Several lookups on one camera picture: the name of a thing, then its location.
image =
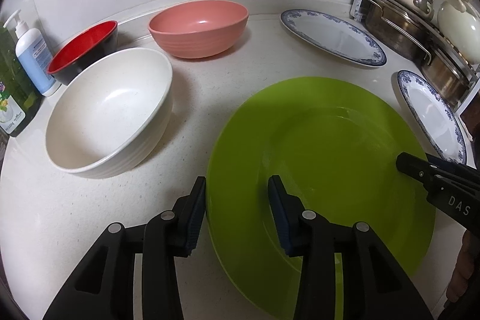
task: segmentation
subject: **pan handle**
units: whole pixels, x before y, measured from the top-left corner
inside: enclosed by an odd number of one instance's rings
[[[376,7],[378,7],[381,11],[382,11],[382,15],[381,15],[381,19],[382,21],[386,22],[387,24],[389,24],[392,28],[394,28],[396,31],[399,31],[401,34],[403,34],[405,37],[407,37],[410,41],[412,41],[415,45],[417,45],[422,51],[425,52],[426,56],[428,57],[428,61],[427,61],[427,65],[430,65],[431,63],[431,54],[430,52],[422,45],[420,44],[420,42],[415,38],[413,37],[411,34],[407,33],[406,31],[404,31],[404,29],[402,29],[401,27],[399,27],[398,25],[394,24],[392,21],[390,21],[389,19],[386,19],[384,16],[383,16],[383,8],[378,4],[376,3],[374,0],[367,0],[369,1],[370,3],[374,4]]]

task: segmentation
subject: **floral pattern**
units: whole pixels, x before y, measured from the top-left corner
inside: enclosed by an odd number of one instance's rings
[[[302,17],[302,16],[318,16],[318,17],[323,17],[325,19],[328,19],[330,21],[333,21],[337,24],[345,24],[348,26],[348,28],[355,32],[356,34],[362,36],[365,41],[368,43],[368,45],[374,49],[373,54],[371,57],[368,58],[352,58],[349,57],[348,55],[345,55],[344,53],[338,52],[334,49],[331,48],[326,48],[324,45],[320,44],[313,38],[307,36],[305,33],[301,32],[298,30],[297,25],[294,21],[294,19]],[[344,59],[351,60],[355,63],[360,63],[363,65],[370,65],[373,67],[380,67],[381,65],[385,65],[387,62],[387,58],[385,55],[385,52],[382,50],[380,45],[378,45],[377,41],[375,41],[373,38],[371,38],[368,34],[366,34],[363,30],[357,28],[356,26],[352,25],[351,23],[344,21],[341,18],[338,18],[336,16],[331,16],[330,14],[322,13],[320,11],[314,11],[314,10],[306,10],[306,9],[294,9],[294,10],[287,10],[282,13],[280,16],[281,21],[284,23],[284,25],[290,29],[293,33],[295,33],[297,36],[300,36],[304,40],[308,41],[310,44],[315,45],[318,48],[322,48],[323,50],[333,53],[334,55],[340,56]]]
[[[425,79],[422,77],[418,76],[417,74],[403,70],[400,71],[397,74],[397,82],[398,86],[400,87],[400,91],[403,95],[403,98],[405,99],[406,104],[409,106],[410,111],[412,112],[413,116],[415,117],[415,120],[417,120],[418,124],[420,125],[421,129],[423,130],[423,133],[427,136],[428,140],[430,141],[431,145],[435,148],[435,150],[438,152],[438,154],[445,160],[450,161],[450,162],[457,162],[457,163],[462,163],[462,164],[467,164],[467,149],[465,147],[465,140],[463,139],[462,131],[460,130],[460,127],[458,126],[457,120],[455,119],[454,114],[448,107],[447,103],[443,100],[441,95],[433,88],[430,83],[428,83]],[[416,83],[419,86],[426,87],[429,92],[434,96],[437,102],[439,102],[439,105],[443,107],[445,110],[445,113],[448,117],[448,120],[450,121],[450,126],[454,127],[455,129],[455,137],[457,138],[457,149],[458,153],[455,154],[455,159],[452,159],[451,157],[447,156],[443,150],[438,146],[438,144],[435,142],[435,140],[431,137],[431,135],[427,132],[427,129],[425,128],[424,123],[422,120],[419,118],[417,112],[412,106],[410,97],[409,97],[409,92],[407,90],[407,87],[411,83]]]

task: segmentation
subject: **oval plate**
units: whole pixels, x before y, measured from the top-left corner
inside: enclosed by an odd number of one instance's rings
[[[400,115],[353,84],[300,77],[249,98],[223,129],[207,173],[210,235],[234,285],[276,318],[293,318],[302,261],[278,242],[267,196],[274,174],[330,222],[367,222],[412,275],[435,209],[421,183],[397,171],[402,151],[425,159]]]
[[[397,82],[406,104],[438,154],[450,162],[467,164],[462,131],[441,95],[411,71],[399,71]]]
[[[333,55],[369,67],[380,67],[387,62],[385,52],[376,40],[336,16],[294,9],[284,11],[280,20],[300,38]]]

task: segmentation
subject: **red and black bowl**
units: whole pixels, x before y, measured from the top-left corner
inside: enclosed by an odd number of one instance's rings
[[[64,85],[84,69],[117,50],[118,22],[95,25],[76,36],[52,59],[46,69],[49,75]]]

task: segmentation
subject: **bowl rim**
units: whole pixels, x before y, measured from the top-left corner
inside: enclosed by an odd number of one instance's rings
[[[225,25],[222,25],[222,26],[219,26],[217,28],[214,28],[214,29],[210,29],[208,31],[217,31],[219,29],[224,29],[224,28],[227,28],[229,26],[233,26],[233,25],[236,25],[240,22],[243,22],[244,20],[248,19],[248,17],[250,16],[249,12],[248,12],[248,9],[241,3],[238,3],[238,2],[233,2],[233,1],[229,1],[229,0],[194,0],[194,1],[188,1],[188,2],[182,2],[182,3],[178,3],[178,4],[174,4],[173,6],[169,6],[163,10],[160,10],[157,14],[155,14],[152,18],[150,18],[150,21],[148,22],[148,30],[150,31],[150,33],[158,33],[158,34],[162,34],[162,35],[172,35],[172,36],[179,36],[179,35],[185,35],[185,34],[194,34],[194,33],[203,33],[203,32],[206,32],[206,31],[189,31],[189,32],[183,32],[183,33],[174,33],[174,32],[167,32],[167,31],[156,31],[155,29],[153,29],[151,27],[151,24],[152,24],[152,21],[157,18],[159,15],[161,15],[162,13],[166,12],[167,10],[170,10],[170,9],[173,9],[173,8],[176,8],[176,7],[181,7],[185,4],[190,4],[190,3],[200,3],[200,2],[225,2],[225,3],[233,3],[233,4],[236,4],[236,5],[239,5],[241,6],[244,10],[245,10],[245,15],[240,18],[239,20],[236,20],[235,22],[232,22],[232,23],[229,23],[229,24],[225,24]]]
[[[54,60],[59,57],[60,55],[63,55],[63,53],[66,51],[66,48],[69,48],[71,45],[73,45],[75,43],[75,41],[80,38],[81,36],[84,36],[85,34],[87,34],[89,31],[91,31],[92,29],[95,29],[99,26],[102,26],[102,25],[105,25],[105,24],[111,24],[112,22],[114,22],[114,25],[112,27],[112,29],[110,29],[110,31],[104,36],[102,37],[101,40],[99,40],[97,43],[95,43],[94,46],[86,49],[85,51],[83,51],[80,55],[78,55],[77,57],[75,57],[73,60],[69,61],[68,63],[62,65],[60,68],[56,68],[55,70],[50,70],[50,66],[53,64]],[[104,21],[104,22],[101,22],[99,24],[96,24],[94,26],[91,26],[89,27],[87,30],[83,31],[82,33],[76,35],[74,38],[72,38],[70,41],[68,41],[68,43],[61,49],[58,51],[58,53],[52,58],[52,60],[50,60],[50,63],[48,65],[48,67],[46,68],[46,73],[49,74],[49,75],[54,75],[56,74],[57,72],[60,72],[61,70],[63,70],[64,68],[68,67],[69,65],[75,63],[78,59],[80,59],[81,57],[83,57],[88,51],[90,51],[92,48],[94,48],[95,46],[97,46],[98,44],[100,44],[102,41],[104,41],[107,37],[109,37],[114,31],[115,29],[118,27],[118,22],[117,21],[114,21],[114,20],[110,20],[110,21]]]
[[[126,141],[124,141],[121,145],[119,145],[114,151],[112,151],[110,154],[108,154],[107,156],[104,156],[103,158],[97,160],[96,162],[93,162],[93,163],[90,163],[86,166],[83,166],[83,167],[79,167],[79,168],[65,168],[65,167],[62,167],[62,166],[59,166],[58,164],[56,164],[52,158],[50,157],[50,154],[49,154],[49,149],[47,148],[47,132],[49,130],[49,126],[50,126],[50,121],[52,119],[52,115],[57,107],[57,105],[62,101],[62,98],[65,96],[65,93],[68,91],[68,89],[71,87],[71,86],[74,86],[75,84],[78,84],[79,80],[82,80],[82,74],[85,75],[85,72],[86,70],[90,69],[90,68],[93,68],[95,67],[97,64],[100,64],[101,62],[105,61],[106,59],[109,59],[111,57],[114,57],[115,55],[118,55],[119,53],[124,53],[124,52],[155,52],[157,55],[160,55],[160,57],[165,60],[165,62],[167,63],[168,65],[168,69],[169,69],[169,81],[167,83],[167,86],[165,88],[165,91],[163,93],[163,96],[162,98],[160,99],[160,101],[158,102],[157,106],[155,107],[155,109],[153,109],[153,111],[151,112],[150,116],[148,116],[148,118],[143,122],[143,124],[136,130],[136,132],[131,135]],[[158,113],[158,111],[160,110],[160,107],[162,107],[163,103],[165,102],[169,92],[170,92],[170,89],[171,89],[171,85],[172,85],[172,79],[173,79],[173,69],[172,69],[172,64],[171,62],[169,61],[168,57],[165,56],[163,53],[161,53],[160,51],[157,51],[155,49],[151,49],[151,48],[141,48],[141,47],[136,47],[136,48],[127,48],[127,49],[123,49],[121,51],[117,51],[117,52],[114,52],[114,53],[111,53],[110,55],[108,56],[105,56],[103,58],[101,58],[100,60],[98,60],[97,62],[93,63],[92,65],[90,65],[89,67],[87,67],[85,70],[83,70],[74,80],[71,81],[71,83],[67,86],[67,88],[65,89],[65,91],[63,92],[62,96],[58,99],[57,103],[55,104],[55,106],[53,107],[52,109],[52,112],[50,113],[50,117],[49,117],[49,121],[47,122],[46,124],[46,128],[45,128],[45,141],[44,141],[44,145],[45,145],[45,150],[46,150],[46,155],[49,157],[49,160],[50,162],[55,166],[57,167],[59,170],[63,171],[63,172],[67,172],[69,174],[78,174],[80,172],[87,172],[87,171],[90,171],[90,170],[93,170],[94,168],[97,168],[99,167],[100,165],[102,165],[103,163],[105,163],[106,161],[110,160],[111,158],[113,158],[114,156],[116,156],[118,153],[120,153],[122,150],[124,150],[129,144],[131,144],[131,142],[137,138],[137,136],[143,132],[143,130],[147,127],[147,125],[152,121],[153,117],[155,117]]]

